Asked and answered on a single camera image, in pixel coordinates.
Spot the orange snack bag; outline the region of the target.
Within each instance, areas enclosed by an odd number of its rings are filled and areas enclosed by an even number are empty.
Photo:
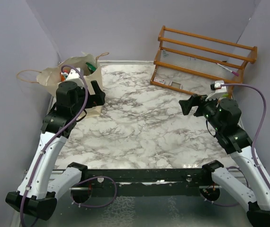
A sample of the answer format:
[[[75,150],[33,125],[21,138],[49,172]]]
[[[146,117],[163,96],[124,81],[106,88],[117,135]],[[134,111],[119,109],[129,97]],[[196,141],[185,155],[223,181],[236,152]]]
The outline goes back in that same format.
[[[67,77],[69,76],[69,71],[68,70],[64,70],[60,73],[61,75],[61,82],[66,81]]]

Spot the green crisps bag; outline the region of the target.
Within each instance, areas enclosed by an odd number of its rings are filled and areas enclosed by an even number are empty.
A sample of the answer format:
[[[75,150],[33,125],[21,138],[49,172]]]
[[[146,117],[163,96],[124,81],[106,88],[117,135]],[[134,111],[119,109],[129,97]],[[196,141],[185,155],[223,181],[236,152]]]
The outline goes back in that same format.
[[[92,65],[92,64],[89,63],[89,62],[86,62],[86,65],[87,65],[87,68],[88,68],[88,70],[89,70],[89,72],[90,72],[91,74],[94,73],[94,72],[97,70],[97,67],[94,66],[94,65]]]

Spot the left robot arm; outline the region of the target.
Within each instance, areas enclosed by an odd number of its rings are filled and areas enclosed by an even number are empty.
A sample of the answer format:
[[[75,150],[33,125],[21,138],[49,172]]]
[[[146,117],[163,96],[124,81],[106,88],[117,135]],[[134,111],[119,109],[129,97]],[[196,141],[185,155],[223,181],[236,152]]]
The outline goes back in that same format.
[[[21,185],[9,192],[6,203],[21,214],[48,220],[55,211],[58,200],[73,185],[84,186],[88,181],[87,166],[71,163],[53,181],[50,176],[57,157],[76,126],[76,119],[86,109],[102,106],[105,93],[97,81],[91,81],[94,94],[85,91],[73,81],[59,84],[56,102],[43,119],[40,140],[31,166]]]

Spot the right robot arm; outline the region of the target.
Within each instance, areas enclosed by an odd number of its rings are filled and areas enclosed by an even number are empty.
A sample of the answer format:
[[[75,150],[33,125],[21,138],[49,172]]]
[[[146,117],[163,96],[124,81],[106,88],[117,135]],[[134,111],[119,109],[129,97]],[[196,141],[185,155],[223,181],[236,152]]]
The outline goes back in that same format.
[[[218,184],[225,189],[246,211],[247,218],[254,227],[270,227],[270,180],[265,168],[258,161],[256,151],[252,151],[252,140],[238,122],[241,110],[230,98],[207,100],[207,96],[192,95],[188,100],[180,100],[184,115],[197,107],[195,117],[203,116],[215,129],[215,138],[225,152],[235,161],[249,183],[245,186],[233,177],[218,161],[203,165],[201,173],[204,184]]]

